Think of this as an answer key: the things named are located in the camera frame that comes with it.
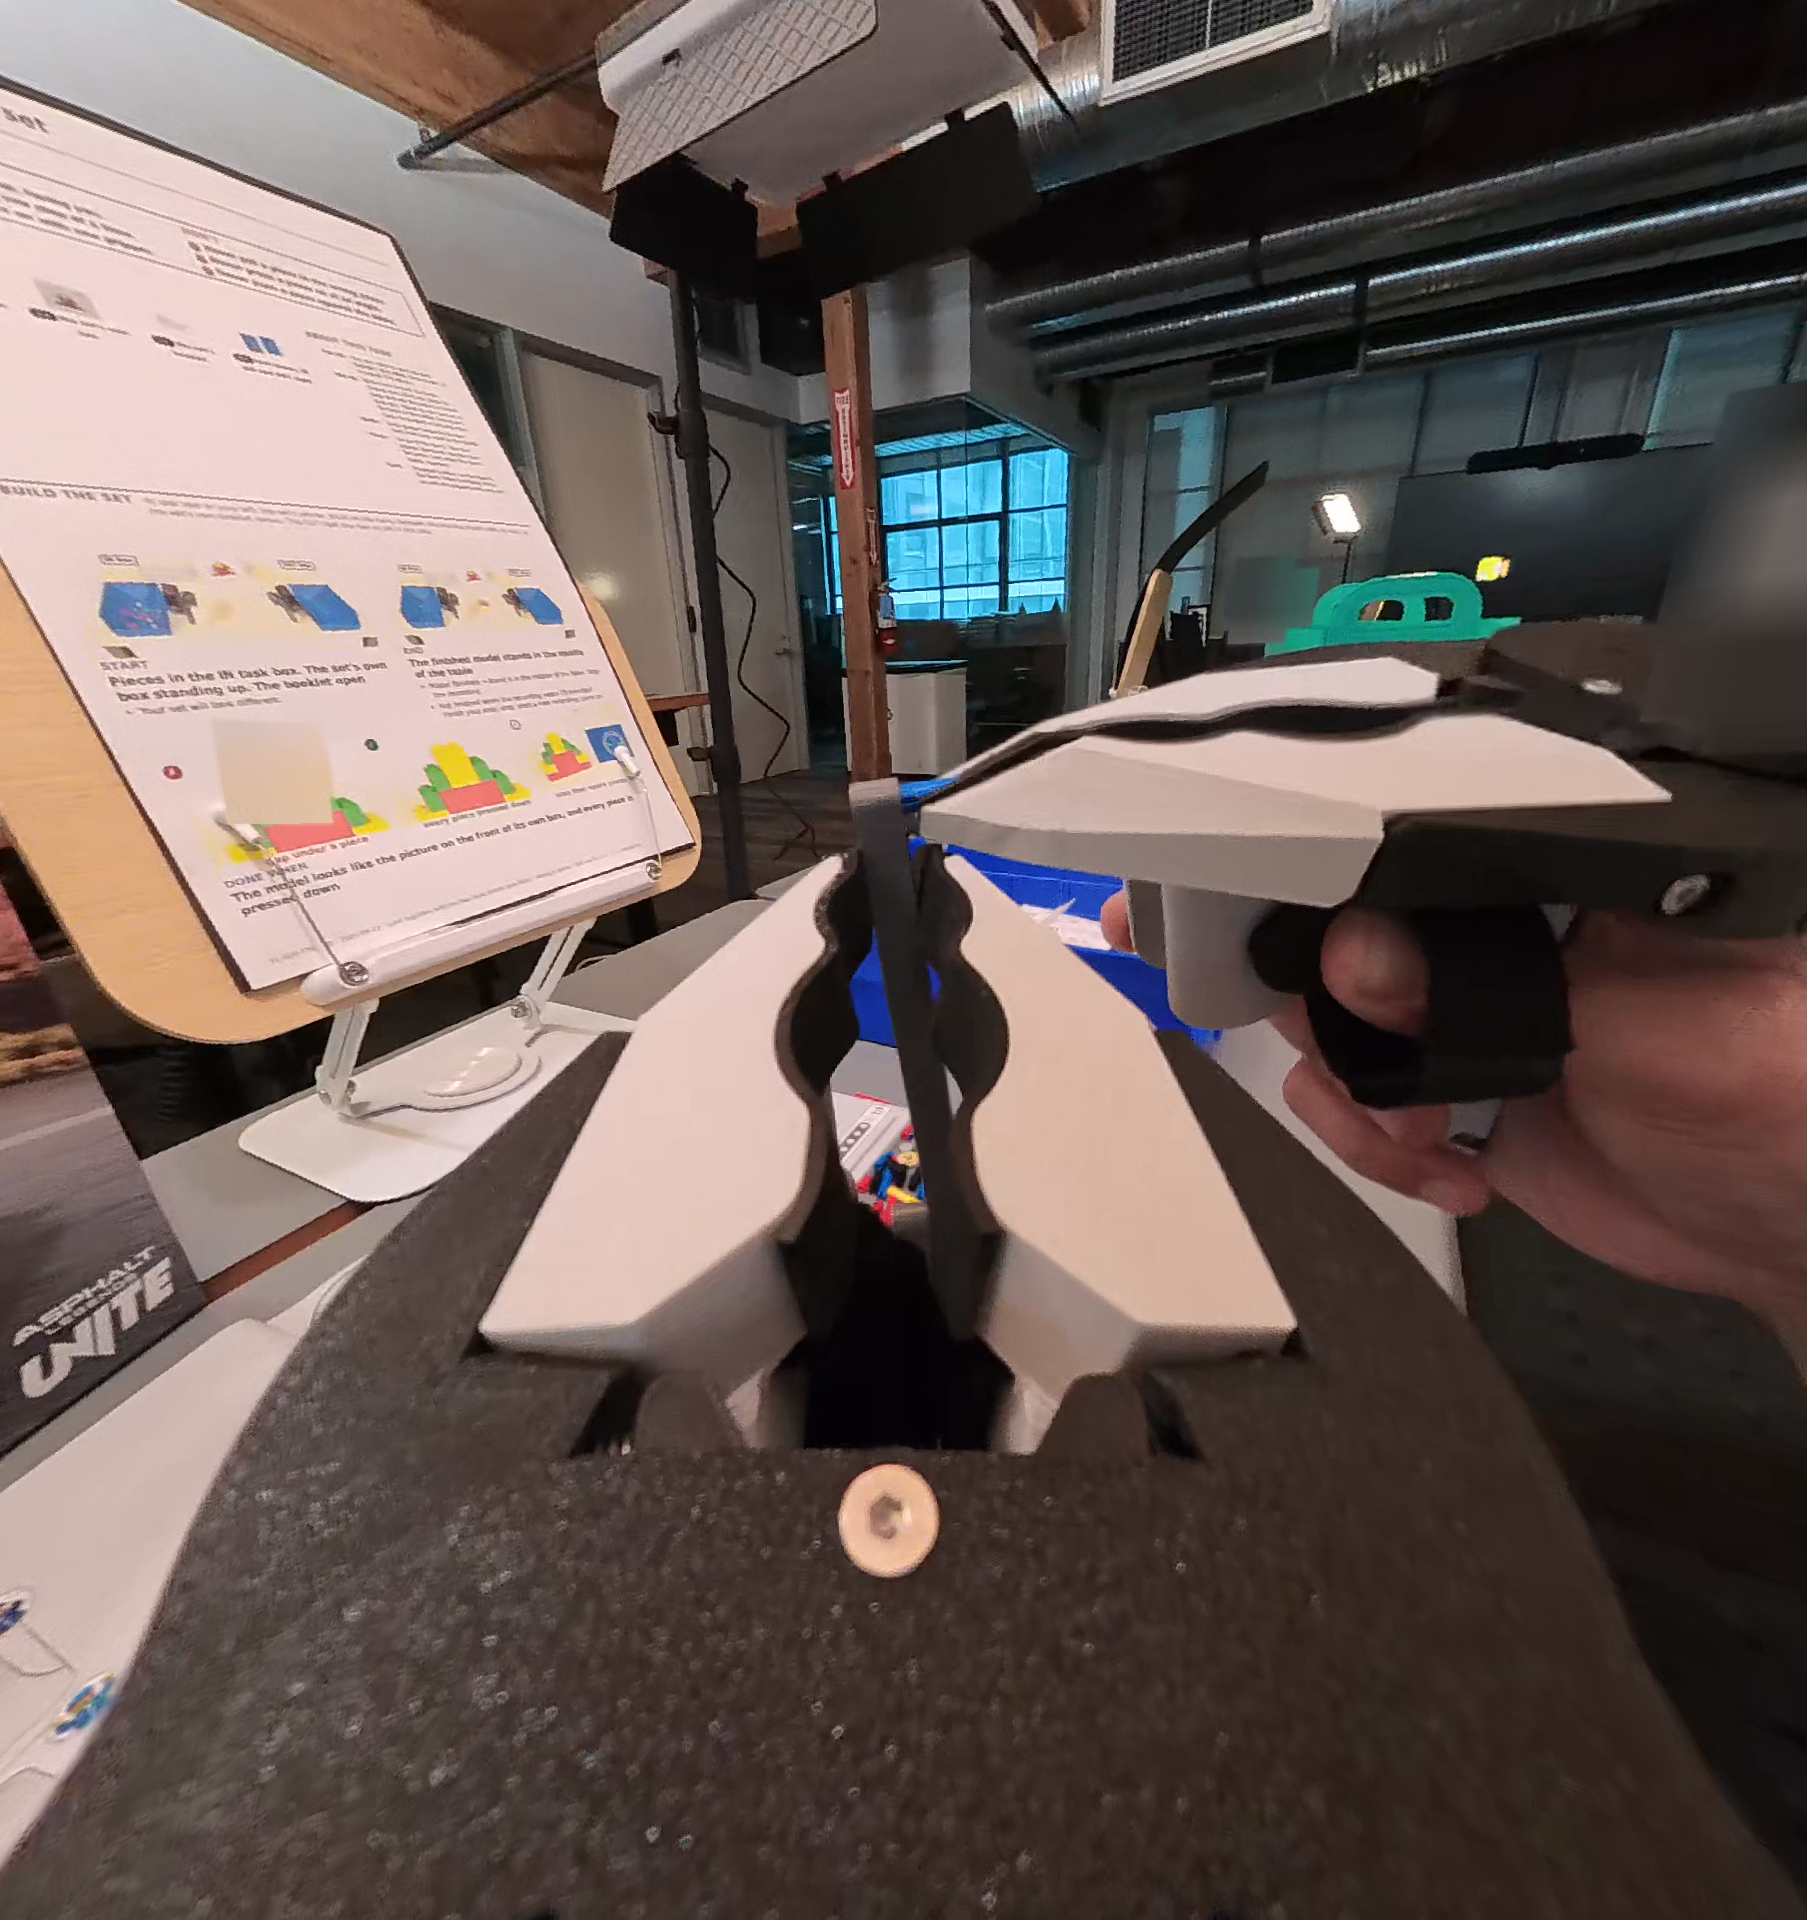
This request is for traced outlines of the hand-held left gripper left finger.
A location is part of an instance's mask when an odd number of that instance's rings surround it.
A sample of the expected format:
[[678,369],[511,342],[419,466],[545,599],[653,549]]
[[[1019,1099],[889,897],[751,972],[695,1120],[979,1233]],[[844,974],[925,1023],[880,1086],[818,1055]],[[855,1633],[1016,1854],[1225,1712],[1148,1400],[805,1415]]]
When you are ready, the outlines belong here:
[[482,1309],[485,1351],[682,1376],[750,1444],[804,1443],[865,1234],[833,1101],[864,955],[841,853],[638,1019]]

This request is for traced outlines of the black light stand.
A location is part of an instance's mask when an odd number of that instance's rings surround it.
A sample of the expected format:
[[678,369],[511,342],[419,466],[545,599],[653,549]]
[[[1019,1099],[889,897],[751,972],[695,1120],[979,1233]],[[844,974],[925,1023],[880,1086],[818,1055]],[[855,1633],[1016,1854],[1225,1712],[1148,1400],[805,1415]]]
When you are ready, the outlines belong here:
[[[798,263],[821,303],[851,285],[886,277],[949,252],[967,252],[996,227],[1036,205],[1031,160],[1009,104],[953,112],[909,148],[829,175],[796,203]],[[677,156],[634,176],[612,198],[610,240],[661,270],[675,344],[675,444],[684,468],[691,557],[709,710],[709,763],[728,900],[754,881],[746,849],[744,776],[733,701],[711,445],[700,374],[694,289],[756,289],[760,212],[747,187],[722,185]]]

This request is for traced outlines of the wooden support post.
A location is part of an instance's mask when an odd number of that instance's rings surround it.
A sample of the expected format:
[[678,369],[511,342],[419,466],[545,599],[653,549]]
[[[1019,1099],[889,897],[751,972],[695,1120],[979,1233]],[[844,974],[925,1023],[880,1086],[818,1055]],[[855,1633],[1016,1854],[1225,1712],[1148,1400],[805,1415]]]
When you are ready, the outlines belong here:
[[825,373],[839,514],[848,762],[853,782],[890,776],[890,718],[880,637],[883,488],[875,445],[865,289],[823,299]]

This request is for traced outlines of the large black screen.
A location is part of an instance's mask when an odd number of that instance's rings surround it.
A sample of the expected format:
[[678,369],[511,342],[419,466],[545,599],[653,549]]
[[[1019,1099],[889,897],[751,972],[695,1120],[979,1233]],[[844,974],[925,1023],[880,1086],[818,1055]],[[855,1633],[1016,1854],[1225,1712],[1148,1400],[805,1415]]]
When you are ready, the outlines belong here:
[[1703,510],[1708,445],[1495,472],[1407,476],[1388,575],[1476,580],[1491,616],[1656,616]]

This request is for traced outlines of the document stand with wooden board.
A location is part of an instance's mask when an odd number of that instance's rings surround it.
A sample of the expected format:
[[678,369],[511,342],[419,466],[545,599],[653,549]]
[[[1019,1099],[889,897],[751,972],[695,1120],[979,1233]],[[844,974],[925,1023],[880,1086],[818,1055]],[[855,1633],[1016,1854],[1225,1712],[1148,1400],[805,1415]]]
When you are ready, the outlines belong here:
[[451,959],[371,984],[343,969],[340,1000],[317,997],[321,976],[244,989],[1,561],[0,823],[100,989],[144,1025],[246,1043],[330,1021],[314,1093],[252,1122],[244,1150],[359,1202],[432,1184],[576,1055],[619,1052],[629,1021],[555,989],[595,921],[684,877],[698,853],[694,829],[659,881],[581,917],[541,908],[513,943],[475,935]]

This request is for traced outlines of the person's right hand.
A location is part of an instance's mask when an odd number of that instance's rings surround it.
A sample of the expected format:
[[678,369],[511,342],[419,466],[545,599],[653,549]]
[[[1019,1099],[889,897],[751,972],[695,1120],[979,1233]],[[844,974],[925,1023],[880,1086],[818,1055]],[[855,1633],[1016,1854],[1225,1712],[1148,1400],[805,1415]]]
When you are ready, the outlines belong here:
[[1619,1275],[1807,1336],[1807,943],[1584,913],[1563,969],[1563,1074],[1505,1101],[1477,1150],[1451,1141],[1445,1107],[1362,1107],[1299,1000],[1274,1011],[1299,1050],[1284,1098],[1377,1186],[1454,1215],[1500,1197]]

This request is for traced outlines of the bundle of grey ceiling pipes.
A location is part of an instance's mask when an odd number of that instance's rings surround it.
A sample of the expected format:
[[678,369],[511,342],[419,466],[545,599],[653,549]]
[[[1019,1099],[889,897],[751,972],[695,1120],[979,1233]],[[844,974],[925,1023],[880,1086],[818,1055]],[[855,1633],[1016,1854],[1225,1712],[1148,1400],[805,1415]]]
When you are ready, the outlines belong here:
[[1002,291],[1038,380],[1107,379],[1807,238],[1807,95]]

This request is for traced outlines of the long dark grey lego beam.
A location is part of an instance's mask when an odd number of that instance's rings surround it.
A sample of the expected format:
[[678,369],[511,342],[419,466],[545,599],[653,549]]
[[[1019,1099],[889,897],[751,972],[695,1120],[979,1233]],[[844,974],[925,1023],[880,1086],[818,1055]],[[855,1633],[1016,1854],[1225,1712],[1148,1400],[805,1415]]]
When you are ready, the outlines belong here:
[[960,997],[949,969],[933,957],[951,885],[937,851],[912,853],[900,780],[853,780],[850,816],[922,1159],[930,1284],[951,1336],[976,1339],[1000,1233],[937,1034],[938,1014],[953,1011]]

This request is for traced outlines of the black curved bar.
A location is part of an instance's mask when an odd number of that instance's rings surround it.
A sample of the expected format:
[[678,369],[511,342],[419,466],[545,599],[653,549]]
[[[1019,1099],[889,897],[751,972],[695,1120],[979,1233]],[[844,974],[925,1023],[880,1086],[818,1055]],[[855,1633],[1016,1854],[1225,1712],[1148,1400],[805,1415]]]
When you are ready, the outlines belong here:
[[1204,539],[1209,539],[1215,528],[1221,527],[1225,517],[1241,510],[1268,482],[1268,474],[1268,460],[1253,466],[1251,472],[1205,505],[1159,554],[1130,613],[1130,624],[1118,652],[1115,673],[1107,686],[1110,700],[1121,700],[1143,690],[1155,656],[1155,644],[1167,619],[1179,567],[1204,543]]

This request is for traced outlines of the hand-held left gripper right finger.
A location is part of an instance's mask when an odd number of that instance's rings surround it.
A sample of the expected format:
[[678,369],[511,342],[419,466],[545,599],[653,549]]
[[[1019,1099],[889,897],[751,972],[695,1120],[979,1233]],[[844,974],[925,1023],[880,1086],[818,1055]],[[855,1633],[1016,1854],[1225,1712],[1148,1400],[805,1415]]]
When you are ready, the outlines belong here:
[[1155,1027],[963,855],[927,860],[922,930],[973,1331],[1012,1376],[993,1448],[1090,1376],[1279,1355],[1297,1313]]

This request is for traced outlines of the lego set box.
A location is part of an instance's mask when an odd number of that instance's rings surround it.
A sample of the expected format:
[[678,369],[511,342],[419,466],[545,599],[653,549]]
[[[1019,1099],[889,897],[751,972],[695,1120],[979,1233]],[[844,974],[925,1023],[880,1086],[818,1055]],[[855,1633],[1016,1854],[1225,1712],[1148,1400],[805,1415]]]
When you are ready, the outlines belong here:
[[201,1301],[0,881],[0,1458]]

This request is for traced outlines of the blue plastic bin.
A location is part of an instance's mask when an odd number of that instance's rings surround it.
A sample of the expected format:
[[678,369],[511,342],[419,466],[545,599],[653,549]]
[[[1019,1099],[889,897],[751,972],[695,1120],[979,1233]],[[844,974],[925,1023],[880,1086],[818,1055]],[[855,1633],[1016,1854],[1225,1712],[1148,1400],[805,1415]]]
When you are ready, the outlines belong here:
[[[994,885],[1018,905],[1025,900],[1106,900],[1121,891],[1121,882],[1107,875],[1054,869],[979,851],[973,848],[948,848],[944,851],[967,860],[991,881],[991,885]],[[1221,1028],[1196,1027],[1180,1021],[1174,1014],[1170,1006],[1166,974],[1151,969],[1143,957],[1130,951],[1118,954],[1083,951],[1077,947],[1070,949],[1090,972],[1104,976],[1110,986],[1130,1000],[1130,1003],[1146,1021],[1151,1021],[1155,1028],[1185,1033],[1204,1048],[1214,1048],[1219,1043]],[[860,1036],[868,1043],[892,1046],[894,1034],[890,1006],[886,1000],[875,935],[869,936],[865,954],[861,955],[851,976],[850,993],[857,1015]]]

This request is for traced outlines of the white air vent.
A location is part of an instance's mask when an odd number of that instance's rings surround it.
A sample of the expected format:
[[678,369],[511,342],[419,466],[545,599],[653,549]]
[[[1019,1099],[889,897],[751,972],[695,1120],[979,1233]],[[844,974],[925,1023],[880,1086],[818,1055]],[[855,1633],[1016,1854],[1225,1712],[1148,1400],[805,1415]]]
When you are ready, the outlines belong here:
[[1324,36],[1331,1],[1107,1],[1101,100],[1121,101]]

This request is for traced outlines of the open instruction booklet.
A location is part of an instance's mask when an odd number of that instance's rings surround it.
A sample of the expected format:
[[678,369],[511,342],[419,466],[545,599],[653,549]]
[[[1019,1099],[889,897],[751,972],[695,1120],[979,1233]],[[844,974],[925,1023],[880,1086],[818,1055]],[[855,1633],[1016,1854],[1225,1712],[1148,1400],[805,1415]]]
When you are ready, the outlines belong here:
[[475,1332],[593,1090],[303,1341],[236,1319],[0,1491],[0,1916],[792,1916],[802,1830],[869,1812],[883,1739],[756,1666],[798,1635],[684,1587],[744,1523],[586,1451],[621,1363]]

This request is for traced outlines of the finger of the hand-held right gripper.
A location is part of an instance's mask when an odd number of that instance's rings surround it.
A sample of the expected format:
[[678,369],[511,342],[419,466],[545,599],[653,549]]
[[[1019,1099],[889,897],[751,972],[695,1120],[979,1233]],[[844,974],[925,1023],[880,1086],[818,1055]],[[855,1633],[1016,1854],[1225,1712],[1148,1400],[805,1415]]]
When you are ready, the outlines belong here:
[[1229,708],[1180,736],[1065,734],[953,780],[917,819],[941,848],[1118,877],[1177,1019],[1231,1031],[1279,1003],[1251,969],[1251,927],[1274,905],[1352,900],[1397,820],[1667,802],[1610,750],[1496,712],[1304,703]]
[[1442,686],[1435,668],[1395,658],[1297,656],[1219,671],[1036,722],[934,776],[934,796],[953,798],[1084,741],[1171,747],[1229,733],[1301,740],[1395,733],[1442,710]]

